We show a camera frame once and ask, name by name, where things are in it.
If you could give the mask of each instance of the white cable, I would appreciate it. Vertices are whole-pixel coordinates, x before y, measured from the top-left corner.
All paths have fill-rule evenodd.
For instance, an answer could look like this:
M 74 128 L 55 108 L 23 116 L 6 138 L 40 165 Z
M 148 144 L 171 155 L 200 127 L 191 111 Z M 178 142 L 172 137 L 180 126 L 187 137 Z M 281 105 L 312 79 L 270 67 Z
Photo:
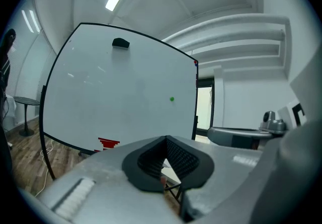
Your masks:
M 50 142 L 51 143 L 51 147 L 48 147 L 47 149 L 46 149 L 46 151 L 47 151 L 47 155 L 49 155 L 51 152 L 52 152 L 52 150 L 54 150 L 54 146 L 52 145 L 52 141 Z M 44 164 L 46 164 L 45 162 L 44 162 L 44 152 L 43 151 L 41 151 L 40 152 L 40 156 L 42 156 L 42 162 L 44 163 Z M 46 181 L 47 181 L 47 174 L 48 174 L 48 169 L 47 169 L 47 172 L 46 172 L 46 176 L 45 176 L 45 183 L 44 183 L 44 187 L 36 194 L 36 196 L 35 197 L 37 197 L 37 195 L 38 194 L 40 194 L 44 189 L 45 189 L 45 187 L 46 187 Z

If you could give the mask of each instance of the whiteboard frame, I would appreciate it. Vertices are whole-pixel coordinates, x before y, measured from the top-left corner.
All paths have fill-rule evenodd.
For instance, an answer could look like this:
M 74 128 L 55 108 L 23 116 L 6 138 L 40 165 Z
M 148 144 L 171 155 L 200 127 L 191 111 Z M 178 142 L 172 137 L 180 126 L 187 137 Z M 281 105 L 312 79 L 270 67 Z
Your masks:
M 42 93 L 41 93 L 41 100 L 40 100 L 40 110 L 39 110 L 39 133 L 40 133 L 40 139 L 42 140 L 42 139 L 44 139 L 44 136 L 47 136 L 47 137 L 51 138 L 52 140 L 54 140 L 54 141 L 56 141 L 56 142 L 59 142 L 59 143 L 61 143 L 61 144 L 65 145 L 65 146 L 68 146 L 68 147 L 70 147 L 70 148 L 73 148 L 73 149 L 76 149 L 76 150 L 78 150 L 78 151 L 81 151 L 82 153 L 85 153 L 85 154 L 88 154 L 88 155 L 92 155 L 92 154 L 96 153 L 95 151 L 91 151 L 91 150 L 88 150 L 88 149 L 80 148 L 80 147 L 77 147 L 77 146 L 71 145 L 71 144 L 69 144 L 69 143 L 66 143 L 66 142 L 64 142 L 64 141 L 61 141 L 61 140 L 59 140 L 58 138 L 53 137 L 53 136 L 51 136 L 50 134 L 46 133 L 46 132 L 44 131 L 44 127 L 43 127 L 43 111 L 44 111 L 44 103 L 45 103 L 45 99 L 46 99 L 46 91 L 47 91 L 47 86 L 48 86 L 48 83 L 49 83 L 49 80 L 50 80 L 50 77 L 51 77 L 51 73 L 52 73 L 52 71 L 53 71 L 53 69 L 54 69 L 54 67 L 55 67 L 55 65 L 56 65 L 56 62 L 57 62 L 57 60 L 58 60 L 58 58 L 59 58 L 59 56 L 60 56 L 61 52 L 63 51 L 63 49 L 64 49 L 64 47 L 65 47 L 66 43 L 68 42 L 68 40 L 71 38 L 71 36 L 74 34 L 74 32 L 75 32 L 75 31 L 79 28 L 79 26 L 81 26 L 81 25 L 98 25 L 98 26 L 105 26 L 105 27 L 111 27 L 111 28 L 121 29 L 121 30 L 125 30 L 125 31 L 132 32 L 132 33 L 136 33 L 136 34 L 139 34 L 139 35 L 143 35 L 143 36 L 145 36 L 145 37 L 147 37 L 147 38 L 150 38 L 150 39 L 152 39 L 152 40 L 155 40 L 155 41 L 157 41 L 157 42 L 160 42 L 160 43 L 162 43 L 162 44 L 164 44 L 164 45 L 166 45 L 166 46 L 168 46 L 168 47 L 170 47 L 170 48 L 172 48 L 172 49 L 174 49 L 174 50 L 176 50 L 176 51 L 178 51 L 178 52 L 180 52 L 180 53 L 184 54 L 185 56 L 187 56 L 187 57 L 191 58 L 192 60 L 196 61 L 196 67 L 197 67 L 197 74 L 196 74 L 196 102 L 195 102 L 195 104 L 196 104 L 196 105 L 195 105 L 195 117 L 194 117 L 193 131 L 192 131 L 192 137 L 191 137 L 191 139 L 192 139 L 192 140 L 194 140 L 194 139 L 195 139 L 195 137 L 196 137 L 196 129 L 197 129 L 197 118 L 196 118 L 196 114 L 197 114 L 197 102 L 198 102 L 198 74 L 199 74 L 199 69 L 198 69 L 198 67 L 199 67 L 199 63 L 198 63 L 198 60 L 194 59 L 193 57 L 191 57 L 190 55 L 188 55 L 188 54 L 184 53 L 183 51 L 181 51 L 181 50 L 179 50 L 179 49 L 177 49 L 177 48 L 175 48 L 175 47 L 173 47 L 173 46 L 171 46 L 171 45 L 169 45 L 169 44 L 167 44 L 167 43 L 165 43 L 165 42 L 163 42 L 163 41 L 161 41 L 161 40 L 158 40 L 158 39 L 156 39 L 156 38 L 154 38 L 154 37 L 151 37 L 151 36 L 149 36 L 149 35 L 146 35 L 146 34 L 144 34 L 144 33 L 140 33 L 140 32 L 134 31 L 134 30 L 130 30 L 130 29 L 126 29 L 126 28 L 123 28 L 123 27 L 114 26 L 114 25 L 106 25 L 106 24 L 98 24 L 98 23 L 86 23 L 86 22 L 84 22 L 84 23 L 80 23 L 80 24 L 79 24 L 79 25 L 78 25 L 78 26 L 73 30 L 73 32 L 71 33 L 71 35 L 66 39 L 66 41 L 65 41 L 64 45 L 63 45 L 63 46 L 62 46 L 62 48 L 60 49 L 60 51 L 59 51 L 59 53 L 58 53 L 58 55 L 57 55 L 57 57 L 56 57 L 56 59 L 55 59 L 54 64 L 53 64 L 53 65 L 52 65 L 52 67 L 51 67 L 51 70 L 50 70 L 50 73 L 49 73 L 49 76 L 48 76 L 48 79 L 47 79 L 46 85 L 45 85 L 45 86 L 43 86 Z

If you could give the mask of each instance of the black side table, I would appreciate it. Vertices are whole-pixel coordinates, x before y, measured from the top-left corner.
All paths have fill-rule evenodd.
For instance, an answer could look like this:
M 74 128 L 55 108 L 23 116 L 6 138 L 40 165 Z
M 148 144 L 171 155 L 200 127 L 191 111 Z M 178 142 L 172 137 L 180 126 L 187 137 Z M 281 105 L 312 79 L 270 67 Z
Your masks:
M 37 106 L 39 105 L 39 101 L 33 100 L 33 99 L 29 99 L 29 98 L 25 98 L 25 97 L 14 97 L 15 102 L 21 103 L 25 105 L 25 128 L 19 131 L 19 135 L 21 136 L 31 136 L 33 135 L 35 132 L 34 130 L 28 129 L 28 125 L 27 125 L 27 107 L 28 105 L 32 105 L 32 106 Z

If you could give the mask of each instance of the black eraser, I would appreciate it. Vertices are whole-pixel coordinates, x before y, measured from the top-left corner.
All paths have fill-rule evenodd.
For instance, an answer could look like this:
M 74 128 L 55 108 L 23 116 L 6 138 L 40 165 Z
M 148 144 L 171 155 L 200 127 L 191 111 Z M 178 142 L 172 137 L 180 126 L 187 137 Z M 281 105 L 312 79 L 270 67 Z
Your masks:
M 130 46 L 130 43 L 122 38 L 115 38 L 113 40 L 112 46 L 120 49 L 128 49 Z

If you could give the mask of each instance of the table top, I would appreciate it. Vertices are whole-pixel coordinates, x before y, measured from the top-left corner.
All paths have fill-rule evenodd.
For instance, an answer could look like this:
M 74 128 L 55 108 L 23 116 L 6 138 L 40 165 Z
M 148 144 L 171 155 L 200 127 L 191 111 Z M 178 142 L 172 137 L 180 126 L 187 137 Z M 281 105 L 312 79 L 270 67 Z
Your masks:
M 25 97 L 14 97 L 15 102 L 21 103 L 21 104 L 26 104 L 26 105 L 34 105 L 37 106 L 39 105 L 39 101 L 33 100 L 33 99 L 29 99 L 29 98 L 25 98 Z

